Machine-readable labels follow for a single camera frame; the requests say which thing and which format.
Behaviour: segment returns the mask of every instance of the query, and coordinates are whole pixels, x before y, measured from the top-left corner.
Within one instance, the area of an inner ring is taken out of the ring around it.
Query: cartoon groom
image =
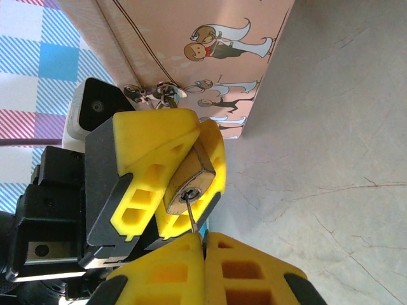
[[[239,57],[241,54],[249,52],[260,57],[271,54],[270,48],[273,39],[264,37],[261,44],[247,44],[240,40],[247,35],[250,30],[250,20],[241,29],[227,27],[224,25],[207,24],[197,28],[190,39],[193,43],[187,44],[184,48],[186,58],[192,61],[202,61],[205,57],[224,59],[228,57]]]

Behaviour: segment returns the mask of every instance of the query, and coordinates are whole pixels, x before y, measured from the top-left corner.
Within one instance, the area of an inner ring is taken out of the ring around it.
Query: checkered tablecloth
[[[89,76],[113,83],[54,0],[0,0],[0,139],[61,139]],[[15,211],[42,152],[0,147],[0,210]]]

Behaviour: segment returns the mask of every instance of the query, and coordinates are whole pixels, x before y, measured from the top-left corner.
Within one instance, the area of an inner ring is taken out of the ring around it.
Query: cartoon character
[[[184,47],[186,58],[199,62],[205,57],[225,59],[239,57],[246,52],[260,57],[271,55],[270,48],[273,44],[271,37],[264,37],[265,41],[261,44],[247,44],[240,41],[247,35],[251,26],[250,20],[245,19],[247,25],[241,29],[217,24],[207,24],[197,28],[190,37],[193,43]]]
[[[242,99],[242,98],[240,98],[240,99],[238,99],[238,100],[234,100],[234,101],[232,101],[232,102],[225,102],[224,100],[223,100],[223,97],[221,97],[221,100],[219,101],[219,102],[213,102],[213,101],[211,101],[211,100],[209,100],[209,99],[207,99],[207,98],[203,98],[203,99],[201,99],[201,100],[199,100],[198,101],[198,105],[200,106],[200,107],[204,107],[204,108],[206,108],[206,107],[222,107],[222,108],[232,108],[232,110],[229,110],[228,111],[228,113],[233,113],[233,112],[235,112],[237,109],[238,109],[238,107],[236,106],[236,104],[238,103],[238,102],[240,102],[240,101],[243,101],[243,100],[251,100],[251,101],[253,101],[254,100],[254,97],[252,97],[252,98],[247,98],[247,99]]]
[[[243,126],[243,124],[245,123],[247,117],[243,117],[241,119],[236,119],[236,120],[231,120],[228,121],[228,116],[224,116],[222,118],[218,118],[215,116],[204,116],[202,118],[199,119],[200,122],[206,121],[207,119],[211,119],[213,121],[215,121],[217,123],[217,125],[219,126],[220,130],[227,130],[227,129],[232,129],[232,128],[240,128]],[[223,126],[221,125],[221,123],[224,124],[240,124],[240,126]]]
[[[184,90],[190,93],[202,93],[206,90],[216,90],[219,92],[218,96],[223,96],[229,93],[231,87],[242,87],[244,88],[244,93],[249,93],[251,90],[259,84],[259,81],[251,81],[250,83],[231,83],[231,84],[222,84],[214,83],[209,79],[203,79],[201,81],[195,81],[195,85],[186,87]]]

